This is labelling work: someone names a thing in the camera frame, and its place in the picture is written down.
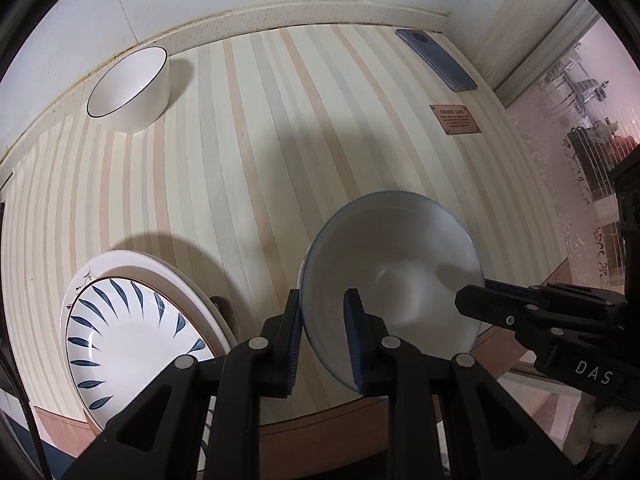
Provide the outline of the white gloved right hand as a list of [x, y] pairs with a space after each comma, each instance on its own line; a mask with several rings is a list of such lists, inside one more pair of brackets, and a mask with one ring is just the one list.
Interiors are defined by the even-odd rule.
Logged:
[[638, 412], [599, 404], [594, 396], [583, 392], [563, 444], [563, 453], [573, 464], [581, 462], [593, 444], [613, 445], [614, 454], [617, 454], [638, 422]]

